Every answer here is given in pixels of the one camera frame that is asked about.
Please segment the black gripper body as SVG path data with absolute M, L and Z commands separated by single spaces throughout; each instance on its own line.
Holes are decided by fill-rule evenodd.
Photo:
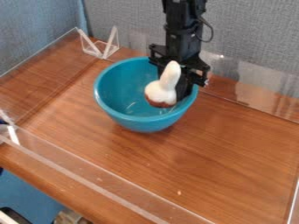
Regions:
M 150 45 L 150 62 L 166 67 L 171 60 L 190 73 L 190 81 L 202 87 L 207 85 L 210 65 L 201 59 L 202 44 L 211 40 L 202 38 L 203 26 L 211 27 L 203 14 L 207 0 L 162 0 L 166 15 L 166 44 Z

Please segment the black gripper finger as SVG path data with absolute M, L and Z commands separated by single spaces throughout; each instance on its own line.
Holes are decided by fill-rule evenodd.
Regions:
M 182 71 L 182 76 L 175 86 L 177 101 L 182 101 L 193 92 L 193 83 L 190 81 L 190 73 Z
M 166 66 L 159 66 L 159 67 L 158 67 L 158 77 L 159 77 L 159 80 L 161 80 L 162 75 L 163 75 L 163 73 L 165 73 L 165 69 L 166 69 Z

